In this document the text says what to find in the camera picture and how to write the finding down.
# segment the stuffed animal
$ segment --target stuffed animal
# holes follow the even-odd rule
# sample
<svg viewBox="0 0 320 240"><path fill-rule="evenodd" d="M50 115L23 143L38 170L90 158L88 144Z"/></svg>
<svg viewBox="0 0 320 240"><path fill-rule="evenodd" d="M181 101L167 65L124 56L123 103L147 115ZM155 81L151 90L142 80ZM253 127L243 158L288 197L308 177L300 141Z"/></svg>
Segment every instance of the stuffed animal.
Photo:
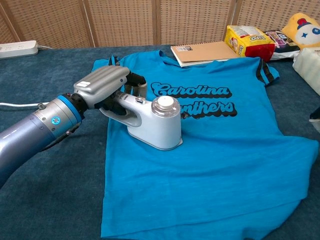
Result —
<svg viewBox="0 0 320 240"><path fill-rule="evenodd" d="M320 47L320 25L304 13L294 14L282 32L291 38L300 49Z"/></svg>

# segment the table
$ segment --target table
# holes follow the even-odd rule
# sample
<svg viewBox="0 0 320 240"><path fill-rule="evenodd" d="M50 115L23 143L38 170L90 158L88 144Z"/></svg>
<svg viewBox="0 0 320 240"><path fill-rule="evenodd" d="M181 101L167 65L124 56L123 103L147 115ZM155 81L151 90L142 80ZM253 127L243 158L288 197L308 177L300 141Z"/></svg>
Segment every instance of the table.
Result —
<svg viewBox="0 0 320 240"><path fill-rule="evenodd" d="M42 50L37 55L0 60L0 102L49 102L73 92L73 84L91 72L93 63L111 55L160 49L168 45ZM293 70L292 60L270 62L280 81L267 94L283 134L320 141L308 122L320 96ZM35 108L0 106L0 132ZM74 135L38 153L0 190L0 239L100 239L105 187L108 118L88 110ZM312 167L308 197L265 240L320 239L320 160Z"/></svg>

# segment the woven wall panel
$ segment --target woven wall panel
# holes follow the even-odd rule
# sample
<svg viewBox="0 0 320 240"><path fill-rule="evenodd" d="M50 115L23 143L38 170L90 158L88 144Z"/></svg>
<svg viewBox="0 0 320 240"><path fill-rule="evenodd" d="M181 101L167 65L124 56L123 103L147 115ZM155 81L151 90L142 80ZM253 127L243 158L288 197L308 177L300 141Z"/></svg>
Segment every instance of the woven wall panel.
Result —
<svg viewBox="0 0 320 240"><path fill-rule="evenodd" d="M78 0L6 0L25 40L53 48L89 47Z"/></svg>
<svg viewBox="0 0 320 240"><path fill-rule="evenodd" d="M262 31L281 30L298 12L320 23L319 0L243 0L237 25L255 26Z"/></svg>
<svg viewBox="0 0 320 240"><path fill-rule="evenodd" d="M221 41L231 0L161 0L161 43Z"/></svg>
<svg viewBox="0 0 320 240"><path fill-rule="evenodd" d="M151 0L88 0L98 46L153 44Z"/></svg>
<svg viewBox="0 0 320 240"><path fill-rule="evenodd" d="M15 39L7 27L4 18L0 15L0 44L13 42L15 42Z"/></svg>

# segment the white power strip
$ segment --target white power strip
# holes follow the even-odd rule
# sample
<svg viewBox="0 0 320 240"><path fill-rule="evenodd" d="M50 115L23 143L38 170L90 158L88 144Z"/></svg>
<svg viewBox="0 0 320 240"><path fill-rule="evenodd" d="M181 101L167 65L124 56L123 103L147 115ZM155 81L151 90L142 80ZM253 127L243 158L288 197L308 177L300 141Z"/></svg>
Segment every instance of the white power strip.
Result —
<svg viewBox="0 0 320 240"><path fill-rule="evenodd" d="M37 53L38 43L35 40L0 44L0 59L30 56Z"/></svg>

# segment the brown notebook cover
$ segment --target brown notebook cover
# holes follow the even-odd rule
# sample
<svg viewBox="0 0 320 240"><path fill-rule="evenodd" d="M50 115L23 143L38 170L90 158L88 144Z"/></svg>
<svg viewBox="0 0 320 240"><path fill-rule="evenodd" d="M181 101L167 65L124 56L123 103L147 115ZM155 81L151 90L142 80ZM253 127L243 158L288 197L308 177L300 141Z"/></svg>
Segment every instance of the brown notebook cover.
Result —
<svg viewBox="0 0 320 240"><path fill-rule="evenodd" d="M224 41L175 45L171 51L181 67L239 57Z"/></svg>

